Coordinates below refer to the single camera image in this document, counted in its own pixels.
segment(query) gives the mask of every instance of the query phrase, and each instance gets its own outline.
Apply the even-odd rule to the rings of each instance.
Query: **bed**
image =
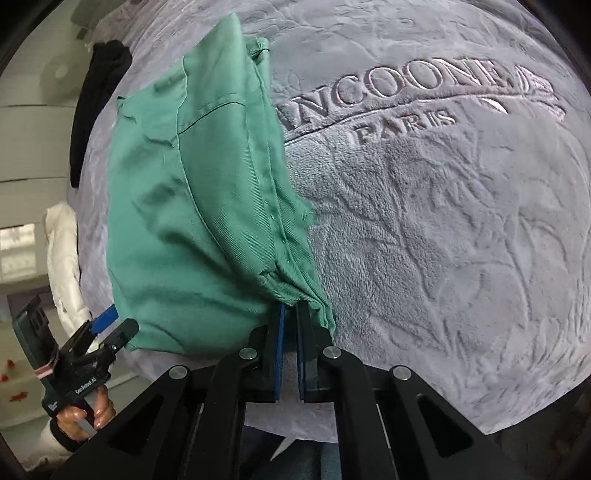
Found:
[[[133,61],[95,122],[80,187],[80,284],[97,315],[106,262],[115,98],[149,85],[236,11],[271,40],[291,180],[314,204],[309,241],[335,344],[405,364],[484,433],[541,410],[591,374],[591,100],[544,27],[512,0],[148,0],[98,25]],[[154,379],[216,359],[135,351]],[[246,423],[336,441],[330,406],[296,400]]]

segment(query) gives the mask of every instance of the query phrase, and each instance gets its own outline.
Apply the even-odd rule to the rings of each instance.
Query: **green shirt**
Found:
[[[335,329],[269,97],[269,43],[235,14],[153,85],[118,99],[107,266],[128,344],[189,355],[246,345],[274,300]]]

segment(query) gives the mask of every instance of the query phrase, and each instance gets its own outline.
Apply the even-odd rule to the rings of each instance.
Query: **metal screw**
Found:
[[[407,368],[403,365],[399,365],[397,367],[394,367],[394,370],[392,371],[392,373],[399,380],[408,380],[411,377],[411,375],[413,374],[409,368]]]
[[[242,358],[243,360],[254,360],[258,353],[254,348],[250,348],[249,346],[247,346],[240,350],[238,355],[240,355],[240,358]]]
[[[168,371],[168,376],[173,380],[180,380],[181,378],[185,378],[187,373],[187,369],[184,366],[177,365]]]
[[[326,358],[335,359],[340,357],[341,351],[337,346],[327,346],[324,348],[324,350],[322,350],[322,353]]]

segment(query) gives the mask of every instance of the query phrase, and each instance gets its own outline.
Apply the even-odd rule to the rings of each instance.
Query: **lancome paris logo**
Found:
[[[491,59],[419,59],[402,67],[375,66],[277,105],[286,145],[343,125],[354,144],[458,123],[445,100],[469,98],[508,115],[511,100],[531,102],[562,121],[552,84],[528,68]]]

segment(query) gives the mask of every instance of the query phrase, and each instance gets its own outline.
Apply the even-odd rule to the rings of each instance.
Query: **shirt sleeve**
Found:
[[[54,468],[68,460],[72,455],[51,434],[49,422],[41,431],[33,451],[22,465],[27,471],[39,468]]]

